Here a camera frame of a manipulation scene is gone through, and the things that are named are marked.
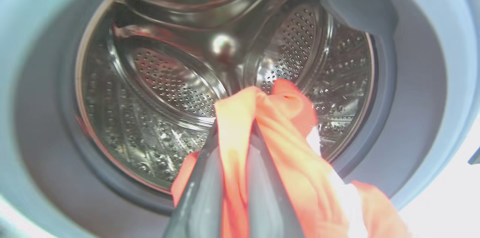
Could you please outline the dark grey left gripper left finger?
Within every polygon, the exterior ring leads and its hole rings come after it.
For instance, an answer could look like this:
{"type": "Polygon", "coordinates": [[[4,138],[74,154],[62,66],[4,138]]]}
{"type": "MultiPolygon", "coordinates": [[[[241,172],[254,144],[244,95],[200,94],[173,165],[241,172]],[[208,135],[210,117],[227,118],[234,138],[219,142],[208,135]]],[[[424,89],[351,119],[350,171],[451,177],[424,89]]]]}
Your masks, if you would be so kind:
{"type": "Polygon", "coordinates": [[[220,238],[223,195],[224,172],[215,122],[163,237],[220,238]]]}

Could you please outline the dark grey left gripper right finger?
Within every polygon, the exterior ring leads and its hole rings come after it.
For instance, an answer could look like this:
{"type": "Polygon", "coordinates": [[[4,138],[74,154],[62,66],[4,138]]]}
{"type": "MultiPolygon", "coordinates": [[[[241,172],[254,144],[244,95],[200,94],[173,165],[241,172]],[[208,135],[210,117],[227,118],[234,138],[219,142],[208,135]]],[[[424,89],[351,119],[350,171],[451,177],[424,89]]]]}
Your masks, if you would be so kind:
{"type": "Polygon", "coordinates": [[[251,126],[246,171],[250,238],[305,237],[257,120],[251,126]]]}

